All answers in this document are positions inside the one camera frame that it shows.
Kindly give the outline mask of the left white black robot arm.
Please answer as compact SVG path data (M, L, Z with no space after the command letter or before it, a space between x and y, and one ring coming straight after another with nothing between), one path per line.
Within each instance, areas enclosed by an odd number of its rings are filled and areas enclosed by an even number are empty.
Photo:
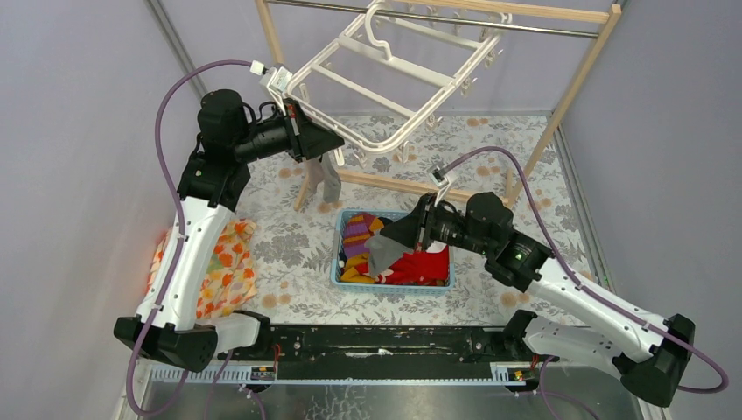
M321 158L344 145L334 131L314 122L297 101L254 110L229 89L206 94L197 115L197 147L177 185L171 186L176 219L160 269L132 317L115 322L114 335L132 359L203 371L217 354L240 349L252 360L271 348L269 318L250 311L199 320L197 300L219 236L234 215L250 179L249 164L279 153L298 162Z

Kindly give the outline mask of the grey sock with red stripes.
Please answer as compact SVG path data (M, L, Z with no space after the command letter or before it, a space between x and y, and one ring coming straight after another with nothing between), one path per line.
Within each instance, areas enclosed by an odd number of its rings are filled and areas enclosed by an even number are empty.
M324 181L325 175L322 166L322 157L317 157L305 162L306 175L304 180L306 181L306 190L308 193L315 193L318 184Z

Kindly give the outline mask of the white plastic clip hanger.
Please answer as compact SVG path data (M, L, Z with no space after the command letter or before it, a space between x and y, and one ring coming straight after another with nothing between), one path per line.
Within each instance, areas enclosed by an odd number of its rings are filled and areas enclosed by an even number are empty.
M293 73L283 98L297 101L302 110L315 123L333 130L363 153L380 155L394 149L406 151L410 136L422 124L426 124L429 128L438 124L435 113L454 92L459 91L462 95L467 95L476 80L473 77L473 71L479 65L490 67L496 61L499 55L496 47L501 41L504 30L481 28L479 39L473 40L460 36L459 31L445 32L423 26L422 21L376 15L378 10L393 10L388 1L373 1L368 7L369 13L358 15L335 40ZM490 11L487 15L486 21L498 24L511 24L513 19L512 14L502 11ZM452 74L440 73L418 65L395 55L388 41L375 36L374 29L380 22L386 22L449 46L460 47L467 50L470 55ZM337 52L351 53L354 57L362 58L386 71L422 82L434 88L435 91L419 107L406 107L368 86L334 72L330 59ZM310 103L305 80L311 74L318 74L399 115L404 118L404 124L382 140L371 140L363 136Z

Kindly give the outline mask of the plain dark grey sock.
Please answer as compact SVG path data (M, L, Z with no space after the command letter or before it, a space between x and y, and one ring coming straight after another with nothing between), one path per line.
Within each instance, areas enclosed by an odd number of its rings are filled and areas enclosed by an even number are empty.
M369 253L367 268L371 277L380 275L400 260L404 254L413 252L411 248L380 234L367 239L364 246Z

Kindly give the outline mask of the grey striped cuff sock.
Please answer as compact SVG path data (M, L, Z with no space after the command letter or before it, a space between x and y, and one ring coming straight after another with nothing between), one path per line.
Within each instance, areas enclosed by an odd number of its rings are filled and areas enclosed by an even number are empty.
M320 159L320 165L324 177L323 201L328 204L337 202L340 199L341 179L333 165L332 158L325 154Z

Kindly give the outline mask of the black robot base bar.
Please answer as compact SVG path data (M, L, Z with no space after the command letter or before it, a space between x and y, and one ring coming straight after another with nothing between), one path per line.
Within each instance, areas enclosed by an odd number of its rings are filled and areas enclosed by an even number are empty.
M273 325L232 359L266 363L280 380L465 382L546 357L498 327Z

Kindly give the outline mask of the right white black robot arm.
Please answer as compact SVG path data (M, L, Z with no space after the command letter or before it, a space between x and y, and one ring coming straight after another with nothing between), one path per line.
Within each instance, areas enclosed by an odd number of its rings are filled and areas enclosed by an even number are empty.
M383 227L381 249L425 251L443 244L485 257L485 272L507 287L557 305L583 322L560 325L519 311L501 338L503 352L522 361L530 354L581 362L620 381L631 394L667 408L690 361L696 325L665 318L628 303L562 266L554 250L516 230L513 212L492 192L476 193L464 211L426 193L416 207Z

